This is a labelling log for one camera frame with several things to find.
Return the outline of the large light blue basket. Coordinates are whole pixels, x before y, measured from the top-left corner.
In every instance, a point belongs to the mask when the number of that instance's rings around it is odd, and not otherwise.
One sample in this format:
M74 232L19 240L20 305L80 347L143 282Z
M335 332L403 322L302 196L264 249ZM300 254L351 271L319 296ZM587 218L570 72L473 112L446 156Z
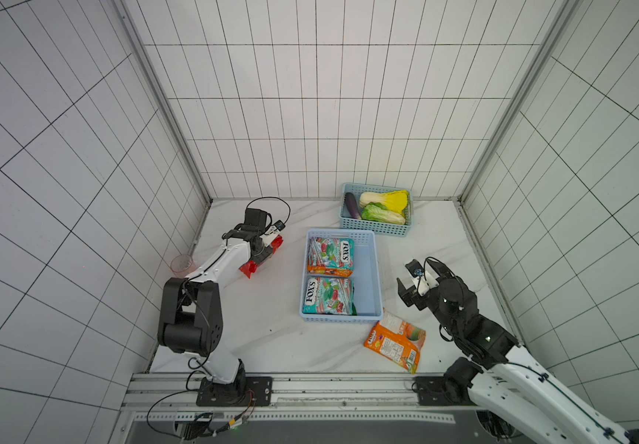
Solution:
M354 271L349 277L354 285L355 316L306 315L301 313L302 299L310 277L330 277L308 274L308 242L311 238L349 238L355 243ZM305 257L303 258L302 292L299 314L304 320L340 323L376 323L384 317L382 309L382 286L379 275L375 234L360 229L310 229L307 234Z

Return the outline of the orange snack bag front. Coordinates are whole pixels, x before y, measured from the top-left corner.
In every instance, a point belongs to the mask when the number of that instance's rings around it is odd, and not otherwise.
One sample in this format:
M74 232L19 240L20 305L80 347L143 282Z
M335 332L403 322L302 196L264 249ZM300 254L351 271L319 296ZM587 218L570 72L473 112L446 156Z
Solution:
M426 331L384 311L384 317L369 332L364 347L382 355L410 374L416 374Z

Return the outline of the teal red Fox's candy bag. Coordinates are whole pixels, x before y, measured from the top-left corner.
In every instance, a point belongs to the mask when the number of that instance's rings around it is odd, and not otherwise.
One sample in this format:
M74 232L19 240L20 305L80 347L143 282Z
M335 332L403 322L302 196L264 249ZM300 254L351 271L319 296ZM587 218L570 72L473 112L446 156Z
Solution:
M355 316L354 285L348 277L309 277L302 299L302 314Z

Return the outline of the orange candy bag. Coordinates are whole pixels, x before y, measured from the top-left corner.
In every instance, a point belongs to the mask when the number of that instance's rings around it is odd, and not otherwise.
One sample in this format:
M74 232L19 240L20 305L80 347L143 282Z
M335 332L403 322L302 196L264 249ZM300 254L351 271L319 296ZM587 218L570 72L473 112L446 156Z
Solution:
M346 268L325 268L324 266L309 266L308 274L349 278L353 274L353 270Z

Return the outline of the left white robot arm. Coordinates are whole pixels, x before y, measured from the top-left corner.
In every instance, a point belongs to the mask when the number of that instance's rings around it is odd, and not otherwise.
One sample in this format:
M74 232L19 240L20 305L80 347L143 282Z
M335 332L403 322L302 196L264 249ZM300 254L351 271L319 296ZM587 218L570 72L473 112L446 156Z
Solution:
M252 397L243 362L221 345L221 291L243 269L252 273L272 257L285 226L269 212L247 207L244 221L221 236L208 261L163 287L158 343L173 353L202 358L207 380L197 389L200 406L233 405Z

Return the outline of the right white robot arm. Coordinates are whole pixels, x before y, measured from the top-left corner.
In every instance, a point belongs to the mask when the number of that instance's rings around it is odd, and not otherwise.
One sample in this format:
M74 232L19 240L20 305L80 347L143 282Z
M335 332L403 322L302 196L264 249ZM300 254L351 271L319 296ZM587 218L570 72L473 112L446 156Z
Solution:
M398 296L408 307L430 311L441 338L462 353L442 377L447 401L469 401L535 443L639 443L639 429L599 413L481 314L476 293L446 264L429 256L406 269L413 284L399 283Z

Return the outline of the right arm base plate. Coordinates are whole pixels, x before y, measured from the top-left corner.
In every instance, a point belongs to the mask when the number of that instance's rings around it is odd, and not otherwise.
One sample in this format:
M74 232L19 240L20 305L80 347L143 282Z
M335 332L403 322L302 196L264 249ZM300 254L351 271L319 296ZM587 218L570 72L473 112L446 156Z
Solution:
M418 396L420 406L450 406L452 401L446 397L445 378L443 376L414 377L411 389Z

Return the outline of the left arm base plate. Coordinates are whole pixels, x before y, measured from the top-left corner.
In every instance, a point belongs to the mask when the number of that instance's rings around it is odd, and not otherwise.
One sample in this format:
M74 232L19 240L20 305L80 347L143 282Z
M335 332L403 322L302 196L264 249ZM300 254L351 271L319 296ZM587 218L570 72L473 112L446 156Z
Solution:
M266 407L271 404L271 377L243 377L231 384L203 382L197 390L198 407Z

